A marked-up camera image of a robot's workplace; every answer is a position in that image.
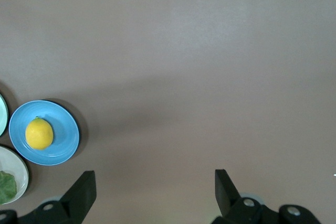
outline table surface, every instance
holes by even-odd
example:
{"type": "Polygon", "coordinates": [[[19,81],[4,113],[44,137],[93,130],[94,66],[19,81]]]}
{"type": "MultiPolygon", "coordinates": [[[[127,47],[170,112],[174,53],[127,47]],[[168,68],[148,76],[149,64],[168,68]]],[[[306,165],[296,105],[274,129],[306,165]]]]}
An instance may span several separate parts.
{"type": "MultiPolygon", "coordinates": [[[[336,0],[0,0],[9,113],[60,103],[81,143],[27,161],[21,216],[94,170],[84,223],[210,223],[214,171],[336,219],[336,0]]],[[[8,129],[0,144],[11,147],[8,129]]]]}

